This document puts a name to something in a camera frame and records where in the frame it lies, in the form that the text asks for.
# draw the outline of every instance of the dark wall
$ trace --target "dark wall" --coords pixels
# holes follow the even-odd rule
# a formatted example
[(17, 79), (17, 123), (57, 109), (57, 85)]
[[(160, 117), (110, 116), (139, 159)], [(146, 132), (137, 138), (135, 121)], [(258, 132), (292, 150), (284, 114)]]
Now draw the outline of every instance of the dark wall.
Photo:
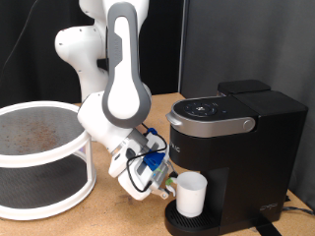
[[(0, 1), (0, 70), (34, 2)], [(140, 34), (141, 76), (153, 94), (177, 91), (182, 4), (183, 0), (151, 0)], [(79, 0), (38, 0), (0, 78), (0, 107), (33, 100), (80, 102), (78, 76), (55, 52), (54, 39), (60, 30), (93, 23)], [(106, 68), (104, 60), (99, 66)]]
[(290, 189), (315, 208), (315, 2), (190, 0), (181, 92), (260, 80), (309, 107)]

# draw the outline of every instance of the paper cup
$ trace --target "paper cup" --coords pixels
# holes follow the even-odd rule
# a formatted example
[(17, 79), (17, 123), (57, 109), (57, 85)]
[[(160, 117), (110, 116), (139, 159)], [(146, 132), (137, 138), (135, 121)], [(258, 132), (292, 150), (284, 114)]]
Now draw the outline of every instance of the paper cup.
[(196, 217), (203, 211), (207, 179), (196, 172), (185, 172), (177, 180), (176, 208), (186, 217)]

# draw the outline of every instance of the black coffee maker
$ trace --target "black coffee maker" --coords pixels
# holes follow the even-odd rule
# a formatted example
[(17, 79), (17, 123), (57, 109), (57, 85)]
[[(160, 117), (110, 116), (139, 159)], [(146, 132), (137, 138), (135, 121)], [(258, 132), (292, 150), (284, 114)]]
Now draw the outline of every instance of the black coffee maker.
[(165, 210), (172, 235), (222, 235), (280, 218), (307, 107), (258, 81), (219, 84), (217, 97), (173, 104), (171, 160), (208, 180), (203, 213)]

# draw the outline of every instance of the gray wall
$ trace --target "gray wall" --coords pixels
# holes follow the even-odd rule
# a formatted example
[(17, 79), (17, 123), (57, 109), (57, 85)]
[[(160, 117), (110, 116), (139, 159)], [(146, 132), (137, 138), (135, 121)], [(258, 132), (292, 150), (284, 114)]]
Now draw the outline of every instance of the gray wall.
[(309, 107), (290, 189), (315, 208), (315, 1), (187, 0), (181, 93), (260, 80)]

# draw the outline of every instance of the wooden tabletop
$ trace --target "wooden tabletop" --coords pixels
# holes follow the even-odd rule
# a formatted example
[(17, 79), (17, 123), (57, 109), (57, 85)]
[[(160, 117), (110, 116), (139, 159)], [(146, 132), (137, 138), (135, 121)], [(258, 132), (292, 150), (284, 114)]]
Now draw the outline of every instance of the wooden tabletop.
[[(165, 114), (171, 105), (183, 97), (179, 93), (154, 95), (152, 111), (145, 121), (168, 141), (169, 123)], [(108, 174), (111, 157), (105, 147), (93, 143), (97, 180), (90, 195), (77, 206), (61, 214), (33, 221), (0, 219), (0, 236), (92, 236), (92, 235), (169, 235), (164, 227), (164, 210), (174, 197), (167, 200), (150, 195), (142, 202), (132, 199)], [(179, 173), (184, 169), (175, 165)], [(308, 208), (293, 193), (285, 206)], [(274, 225), (283, 236), (314, 236), (315, 217), (301, 211), (286, 211)], [(259, 236), (253, 229), (227, 234)]]

